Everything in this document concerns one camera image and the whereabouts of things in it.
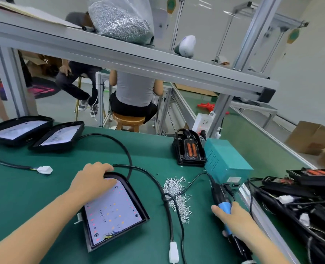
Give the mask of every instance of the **metal shelf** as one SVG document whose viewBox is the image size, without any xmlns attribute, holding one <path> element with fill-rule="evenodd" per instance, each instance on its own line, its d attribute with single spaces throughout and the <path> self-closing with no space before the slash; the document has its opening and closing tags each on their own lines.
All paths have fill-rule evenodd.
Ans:
<svg viewBox="0 0 325 264">
<path fill-rule="evenodd" d="M 278 82 L 0 9 L 0 45 L 258 100 Z"/>
</svg>

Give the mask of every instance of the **person's left hand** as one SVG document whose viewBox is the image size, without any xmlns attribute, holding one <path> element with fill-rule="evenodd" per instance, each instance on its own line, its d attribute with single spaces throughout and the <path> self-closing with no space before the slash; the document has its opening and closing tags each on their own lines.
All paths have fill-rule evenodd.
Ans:
<svg viewBox="0 0 325 264">
<path fill-rule="evenodd" d="M 80 205 L 84 205 L 114 187 L 117 180 L 104 179 L 104 173 L 113 170 L 107 163 L 86 164 L 83 170 L 77 173 L 67 192 L 72 194 Z"/>
</svg>

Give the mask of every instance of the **blue screwdriver grip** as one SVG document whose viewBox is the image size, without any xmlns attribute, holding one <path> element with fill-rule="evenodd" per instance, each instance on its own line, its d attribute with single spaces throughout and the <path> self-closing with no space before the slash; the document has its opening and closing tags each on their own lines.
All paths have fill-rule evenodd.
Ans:
<svg viewBox="0 0 325 264">
<path fill-rule="evenodd" d="M 218 204 L 218 207 L 222 209 L 223 212 L 226 214 L 231 214 L 231 203 L 230 202 L 223 202 Z M 225 225 L 225 231 L 227 232 L 227 235 L 231 235 L 231 230 Z"/>
</svg>

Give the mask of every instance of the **pink and black round mat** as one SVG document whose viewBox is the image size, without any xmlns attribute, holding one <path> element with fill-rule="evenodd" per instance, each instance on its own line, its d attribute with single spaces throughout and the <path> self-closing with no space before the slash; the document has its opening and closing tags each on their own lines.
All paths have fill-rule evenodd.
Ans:
<svg viewBox="0 0 325 264">
<path fill-rule="evenodd" d="M 34 94 L 36 99 L 40 99 L 52 96 L 61 91 L 61 89 L 56 86 L 54 81 L 33 77 L 33 86 L 30 88 L 30 91 Z M 0 96 L 3 101 L 7 101 L 5 89 L 3 88 L 2 83 L 0 83 Z"/>
</svg>

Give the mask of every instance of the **red object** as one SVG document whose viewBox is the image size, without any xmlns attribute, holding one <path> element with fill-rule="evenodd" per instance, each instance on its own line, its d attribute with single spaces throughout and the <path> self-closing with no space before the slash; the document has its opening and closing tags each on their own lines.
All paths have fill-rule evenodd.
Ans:
<svg viewBox="0 0 325 264">
<path fill-rule="evenodd" d="M 213 111 L 215 105 L 211 104 L 211 103 L 206 103 L 206 104 L 199 104 L 197 105 L 197 107 L 202 107 L 202 108 L 206 108 L 207 110 L 209 110 L 209 112 Z"/>
</svg>

